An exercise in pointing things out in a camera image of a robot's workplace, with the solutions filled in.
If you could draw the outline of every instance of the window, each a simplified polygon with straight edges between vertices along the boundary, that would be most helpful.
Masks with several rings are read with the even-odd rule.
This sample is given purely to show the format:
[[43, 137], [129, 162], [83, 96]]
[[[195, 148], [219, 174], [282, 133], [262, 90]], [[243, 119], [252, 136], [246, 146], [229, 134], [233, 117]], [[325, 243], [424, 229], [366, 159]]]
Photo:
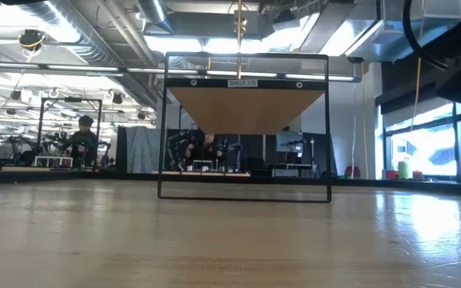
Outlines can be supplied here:
[[[414, 118], [414, 125], [420, 125], [434, 120], [439, 120], [442, 118], [450, 118], [453, 116], [453, 103], [446, 104], [439, 108], [430, 110], [426, 113], [421, 113]], [[394, 124], [386, 128], [387, 131], [395, 131], [403, 128], [410, 127], [412, 124], [412, 118], [407, 119], [403, 122]]]
[[414, 130], [390, 136], [391, 169], [408, 159], [412, 170], [426, 175], [456, 175], [453, 124]]

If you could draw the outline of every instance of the label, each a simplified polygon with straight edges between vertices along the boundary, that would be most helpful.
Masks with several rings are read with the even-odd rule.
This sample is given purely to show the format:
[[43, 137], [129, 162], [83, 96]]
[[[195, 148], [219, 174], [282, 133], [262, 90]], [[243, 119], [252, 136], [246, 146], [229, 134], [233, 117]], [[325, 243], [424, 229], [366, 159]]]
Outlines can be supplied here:
[[232, 88], [243, 88], [243, 87], [257, 87], [257, 80], [247, 79], [247, 80], [229, 80], [227, 82], [227, 87]]

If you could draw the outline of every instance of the red object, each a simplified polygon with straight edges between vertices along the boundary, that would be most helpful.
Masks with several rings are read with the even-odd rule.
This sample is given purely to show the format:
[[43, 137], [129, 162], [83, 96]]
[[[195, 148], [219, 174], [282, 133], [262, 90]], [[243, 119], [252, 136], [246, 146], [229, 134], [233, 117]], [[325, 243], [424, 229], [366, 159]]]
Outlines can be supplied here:
[[[348, 178], [351, 178], [351, 166], [348, 166], [346, 168], [346, 171], [344, 172], [344, 175], [347, 176]], [[353, 169], [353, 178], [360, 178], [360, 170], [359, 168], [355, 167]]]
[[398, 171], [396, 170], [388, 170], [386, 173], [385, 173], [385, 177], [389, 180], [395, 180], [398, 178]]
[[414, 180], [424, 180], [423, 172], [421, 172], [421, 171], [412, 172], [412, 179], [414, 179]]

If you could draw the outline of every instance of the man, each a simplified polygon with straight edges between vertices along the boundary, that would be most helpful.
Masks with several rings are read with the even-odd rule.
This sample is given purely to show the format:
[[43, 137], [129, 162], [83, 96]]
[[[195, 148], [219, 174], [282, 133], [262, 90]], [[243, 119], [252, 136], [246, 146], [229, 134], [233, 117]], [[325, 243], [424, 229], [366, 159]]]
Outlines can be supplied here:
[[98, 138], [94, 132], [90, 131], [94, 119], [90, 116], [84, 115], [78, 120], [79, 131], [72, 134], [69, 140], [63, 144], [62, 150], [66, 150], [72, 145], [72, 152], [70, 156], [73, 158], [73, 167], [80, 168], [84, 166], [92, 166], [93, 162], [97, 159]]
[[186, 159], [193, 160], [222, 160], [223, 153], [216, 147], [214, 134], [204, 134], [204, 141], [190, 144], [184, 154]]

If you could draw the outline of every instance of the large window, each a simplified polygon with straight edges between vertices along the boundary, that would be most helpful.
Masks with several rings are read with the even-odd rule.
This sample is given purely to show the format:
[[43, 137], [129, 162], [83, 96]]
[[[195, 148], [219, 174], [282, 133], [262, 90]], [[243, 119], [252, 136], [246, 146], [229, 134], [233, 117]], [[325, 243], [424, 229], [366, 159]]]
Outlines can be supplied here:
[[431, 175], [456, 175], [455, 131], [452, 124], [395, 134], [391, 139], [392, 168], [408, 159], [412, 170]]
[[[414, 125], [421, 125], [424, 123], [432, 122], [442, 118], [450, 118], [453, 116], [453, 103], [446, 104], [439, 108], [433, 109], [426, 113], [419, 114], [414, 118]], [[387, 131], [395, 131], [403, 128], [408, 128], [412, 124], [412, 118], [403, 122], [396, 123], [392, 126], [386, 127]]]
[[412, 131], [411, 123], [385, 127], [387, 169], [397, 170], [408, 160], [412, 170], [425, 175], [461, 175], [461, 105], [448, 103], [417, 115]]

